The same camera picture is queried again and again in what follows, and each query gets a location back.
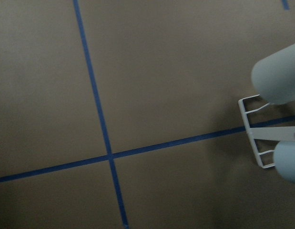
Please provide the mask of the grey cup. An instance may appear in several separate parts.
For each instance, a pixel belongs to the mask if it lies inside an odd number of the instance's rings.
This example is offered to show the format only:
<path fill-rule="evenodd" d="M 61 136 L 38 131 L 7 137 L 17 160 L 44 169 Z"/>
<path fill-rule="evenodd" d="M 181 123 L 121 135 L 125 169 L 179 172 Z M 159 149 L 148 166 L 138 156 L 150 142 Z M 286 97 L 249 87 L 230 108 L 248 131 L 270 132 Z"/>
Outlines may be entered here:
<path fill-rule="evenodd" d="M 260 61 L 251 72 L 251 82 L 259 95 L 270 104 L 295 100 L 295 44 Z"/>

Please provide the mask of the blue cup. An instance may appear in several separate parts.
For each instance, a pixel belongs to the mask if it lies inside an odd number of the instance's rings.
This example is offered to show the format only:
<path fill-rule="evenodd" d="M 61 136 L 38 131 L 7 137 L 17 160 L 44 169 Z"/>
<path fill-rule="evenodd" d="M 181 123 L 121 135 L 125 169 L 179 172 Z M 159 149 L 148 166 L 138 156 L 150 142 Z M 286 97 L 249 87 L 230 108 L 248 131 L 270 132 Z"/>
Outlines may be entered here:
<path fill-rule="evenodd" d="M 279 142 L 274 150 L 274 163 L 281 177 L 295 183 L 295 142 Z"/>

